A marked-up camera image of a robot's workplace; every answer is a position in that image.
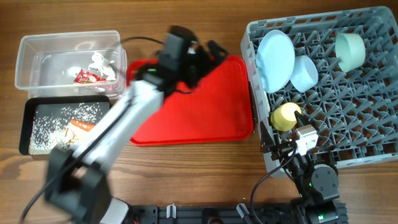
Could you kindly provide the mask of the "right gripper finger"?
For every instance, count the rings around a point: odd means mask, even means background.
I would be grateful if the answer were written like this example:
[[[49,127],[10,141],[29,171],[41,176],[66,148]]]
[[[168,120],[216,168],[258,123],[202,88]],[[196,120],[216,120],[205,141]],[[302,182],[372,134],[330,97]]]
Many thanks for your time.
[[[307,125],[307,120],[301,113],[299,113],[298,111],[294,111],[294,115],[298,127],[303,127]]]
[[[263,121],[259,123],[260,127],[260,139],[261,139],[261,152],[268,153],[272,152],[275,148],[275,142],[273,137],[270,135]]]

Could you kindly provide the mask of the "yellow cup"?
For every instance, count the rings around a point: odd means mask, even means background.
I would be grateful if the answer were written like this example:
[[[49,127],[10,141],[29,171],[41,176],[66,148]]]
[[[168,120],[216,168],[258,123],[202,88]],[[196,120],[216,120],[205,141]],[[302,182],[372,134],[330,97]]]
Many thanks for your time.
[[[291,130],[297,124],[295,112],[302,114],[299,105],[295,103],[285,103],[278,107],[271,114],[271,123],[273,127],[282,132]]]

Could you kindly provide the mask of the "light blue small bowl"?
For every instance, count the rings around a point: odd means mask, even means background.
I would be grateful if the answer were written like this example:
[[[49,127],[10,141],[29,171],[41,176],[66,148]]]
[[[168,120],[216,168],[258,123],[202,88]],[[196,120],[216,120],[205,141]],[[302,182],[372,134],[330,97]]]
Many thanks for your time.
[[[317,84],[318,71],[311,58],[306,55],[295,58],[294,70],[290,82],[301,93],[306,92]]]

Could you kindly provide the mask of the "light blue plate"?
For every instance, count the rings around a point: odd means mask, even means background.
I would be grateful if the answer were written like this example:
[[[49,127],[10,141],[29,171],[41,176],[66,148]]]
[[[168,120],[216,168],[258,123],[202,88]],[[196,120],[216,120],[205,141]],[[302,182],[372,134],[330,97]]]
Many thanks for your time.
[[[272,30],[261,40],[256,54],[263,90],[274,93],[290,80],[295,63],[291,39],[282,31]]]

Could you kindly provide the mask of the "mint green bowl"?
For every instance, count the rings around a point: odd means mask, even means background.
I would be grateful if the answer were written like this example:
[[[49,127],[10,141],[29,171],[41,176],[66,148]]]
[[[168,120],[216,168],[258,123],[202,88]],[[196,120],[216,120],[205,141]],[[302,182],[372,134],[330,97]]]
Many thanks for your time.
[[[338,34],[335,41],[335,53],[338,65],[343,72],[349,72],[360,66],[366,58],[364,41],[358,34]]]

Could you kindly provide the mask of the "white tissue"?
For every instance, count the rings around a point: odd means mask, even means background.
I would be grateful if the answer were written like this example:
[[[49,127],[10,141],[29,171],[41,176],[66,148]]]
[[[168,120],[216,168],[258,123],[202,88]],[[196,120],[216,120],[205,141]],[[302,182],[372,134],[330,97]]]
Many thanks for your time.
[[[89,64],[88,69],[95,69],[100,72],[100,75],[106,76],[107,81],[114,81],[116,79],[116,74],[112,68],[114,60],[109,60],[105,58],[101,53],[94,52],[91,56],[92,63]]]

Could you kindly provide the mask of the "red snack wrapper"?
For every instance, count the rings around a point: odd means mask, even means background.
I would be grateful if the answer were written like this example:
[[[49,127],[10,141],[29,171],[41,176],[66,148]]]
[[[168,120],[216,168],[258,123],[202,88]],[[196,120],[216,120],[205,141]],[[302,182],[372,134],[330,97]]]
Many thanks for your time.
[[[106,83],[105,78],[99,77],[91,72],[80,70],[74,79],[75,84]]]

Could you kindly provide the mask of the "orange carrot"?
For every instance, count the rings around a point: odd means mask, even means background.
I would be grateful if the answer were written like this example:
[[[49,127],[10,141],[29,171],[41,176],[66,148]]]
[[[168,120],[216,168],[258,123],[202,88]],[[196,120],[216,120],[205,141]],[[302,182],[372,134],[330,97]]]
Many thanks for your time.
[[[86,132],[90,132],[95,127],[94,124],[86,123],[86,122],[75,120],[75,119],[72,119],[70,121],[70,123],[72,126],[80,128]]]

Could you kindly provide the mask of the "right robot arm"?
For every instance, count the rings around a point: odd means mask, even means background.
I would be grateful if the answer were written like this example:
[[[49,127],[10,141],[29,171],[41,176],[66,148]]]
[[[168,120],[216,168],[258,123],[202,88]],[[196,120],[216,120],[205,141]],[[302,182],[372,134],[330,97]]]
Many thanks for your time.
[[[287,205],[289,223],[341,223],[346,221],[340,213],[335,199],[338,193],[338,169],[329,164],[315,165],[307,151],[313,149],[318,141],[317,130],[298,111],[294,111],[298,124],[296,137],[291,142],[269,144],[270,136],[262,138],[263,150],[271,153],[271,158],[280,165],[262,177],[255,187],[279,169],[290,172],[300,197]]]

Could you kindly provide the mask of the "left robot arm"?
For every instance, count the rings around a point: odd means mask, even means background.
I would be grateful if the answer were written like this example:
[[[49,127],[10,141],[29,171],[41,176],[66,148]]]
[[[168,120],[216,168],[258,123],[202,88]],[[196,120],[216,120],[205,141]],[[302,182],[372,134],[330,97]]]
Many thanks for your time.
[[[171,26],[156,63],[141,66],[122,97],[87,137],[49,155],[46,202],[77,223],[127,223],[129,205],[111,196],[107,176],[121,150],[183,82],[189,89],[220,66],[228,51],[210,40],[203,47],[195,34]]]

